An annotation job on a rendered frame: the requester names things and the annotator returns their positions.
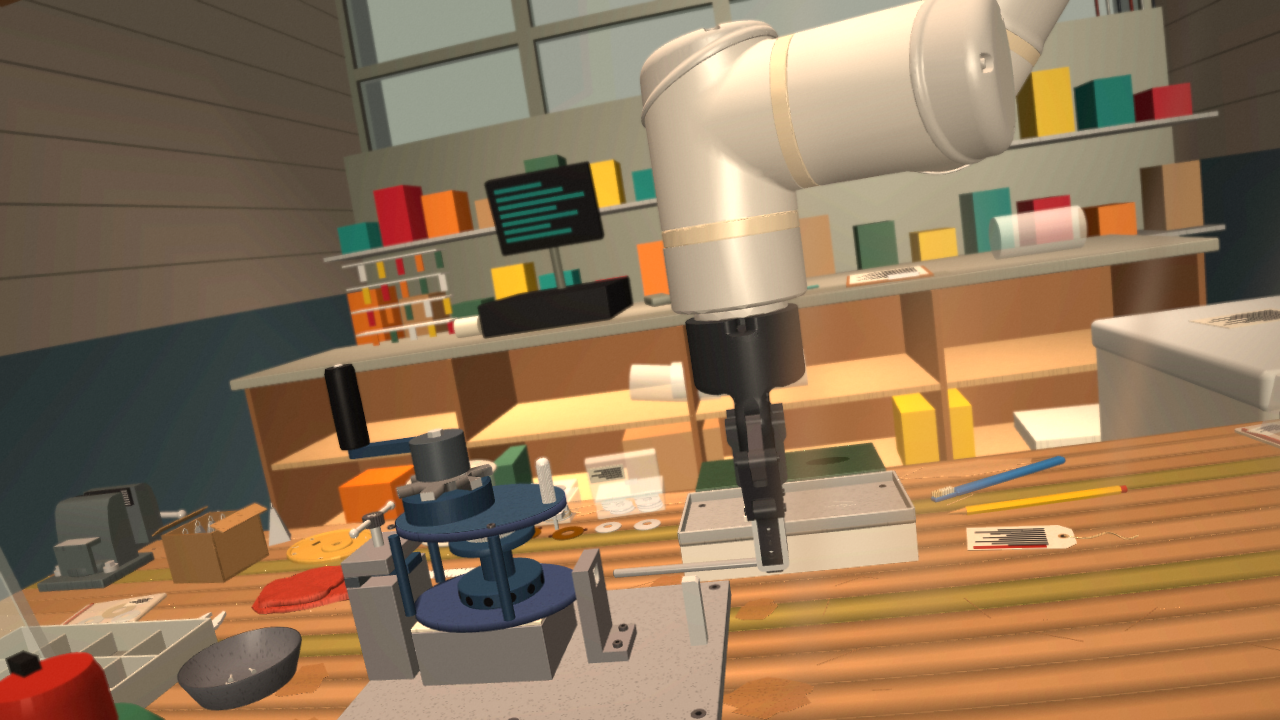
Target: beige ring band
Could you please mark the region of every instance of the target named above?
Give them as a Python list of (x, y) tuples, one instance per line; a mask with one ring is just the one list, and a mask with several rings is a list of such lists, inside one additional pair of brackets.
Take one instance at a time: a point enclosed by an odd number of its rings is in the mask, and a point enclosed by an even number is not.
[(1033, 65), (1039, 60), (1039, 50), (1037, 50), (1030, 42), (1018, 37), (1011, 29), (1006, 29), (1005, 33), (1009, 36), (1009, 49), (1012, 50), (1014, 54)]
[(698, 245), (700, 242), (714, 242), (717, 240), (763, 234), (797, 227), (800, 227), (800, 214), (795, 210), (786, 210), (783, 213), (755, 215), (754, 218), (739, 218), (736, 220), (722, 220), (719, 223), (663, 231), (662, 245), (663, 247), (680, 247), (681, 245)]
[(769, 101), (773, 105), (773, 128), (778, 133), (778, 147), (782, 149), (782, 159), (787, 163), (791, 179), (800, 187), (815, 187), (809, 168), (804, 165), (800, 156), (800, 146), (796, 143), (796, 131), (791, 124), (791, 101), (787, 97), (787, 54), (791, 50), (791, 38), (786, 35), (773, 41), (773, 50), (769, 54)]

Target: cardboard flap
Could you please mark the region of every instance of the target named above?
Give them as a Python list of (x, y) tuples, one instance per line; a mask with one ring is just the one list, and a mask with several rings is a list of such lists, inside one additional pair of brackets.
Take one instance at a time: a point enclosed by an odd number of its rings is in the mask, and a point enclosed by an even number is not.
[(218, 530), (219, 533), (225, 533), (227, 530), (234, 528), (236, 525), (239, 525), (241, 523), (243, 523), (243, 521), (246, 521), (246, 520), (248, 520), (251, 518), (257, 518), (262, 512), (266, 512), (266, 507), (262, 507), (261, 505), (253, 502), (253, 503), (251, 503), (251, 505), (248, 505), (248, 506), (246, 506), (246, 507), (243, 507), (241, 510), (237, 510), (236, 512), (232, 512), (230, 515), (223, 518), (221, 520), (214, 523), (211, 527), (212, 527), (212, 529)]

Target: yellow pencil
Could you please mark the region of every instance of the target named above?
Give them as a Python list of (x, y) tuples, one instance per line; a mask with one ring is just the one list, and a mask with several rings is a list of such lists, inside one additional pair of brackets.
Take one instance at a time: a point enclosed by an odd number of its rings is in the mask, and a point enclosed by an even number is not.
[(1024, 497), (1021, 500), (1006, 500), (1005, 502), (986, 502), (983, 505), (970, 505), (968, 507), (961, 507), (960, 510), (952, 510), (951, 515), (957, 515), (960, 512), (974, 515), (977, 512), (992, 512), (995, 510), (1009, 510), (1012, 507), (1030, 507), (1032, 505), (1050, 505), (1052, 502), (1084, 500), (1087, 497), (1102, 497), (1103, 495), (1119, 495), (1121, 492), (1129, 492), (1129, 488), (1126, 486), (1111, 486), (1108, 488), (1082, 489), (1076, 492), (1060, 492), (1057, 495)]

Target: black cap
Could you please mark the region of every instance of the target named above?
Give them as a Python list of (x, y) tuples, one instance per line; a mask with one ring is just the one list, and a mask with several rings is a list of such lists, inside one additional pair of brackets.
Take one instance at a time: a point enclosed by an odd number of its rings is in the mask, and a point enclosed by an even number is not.
[(22, 675), (23, 678), (40, 670), (40, 659), (26, 650), (5, 657), (4, 661), (5, 665), (9, 666), (10, 673), (14, 675)]

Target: gray bowl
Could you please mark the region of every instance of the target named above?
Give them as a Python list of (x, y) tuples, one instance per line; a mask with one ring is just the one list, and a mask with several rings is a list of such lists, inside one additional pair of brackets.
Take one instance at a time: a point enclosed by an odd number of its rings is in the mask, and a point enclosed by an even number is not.
[(178, 670), (178, 684), (205, 710), (244, 707), (292, 680), (301, 652), (293, 628), (259, 628), (197, 652)]

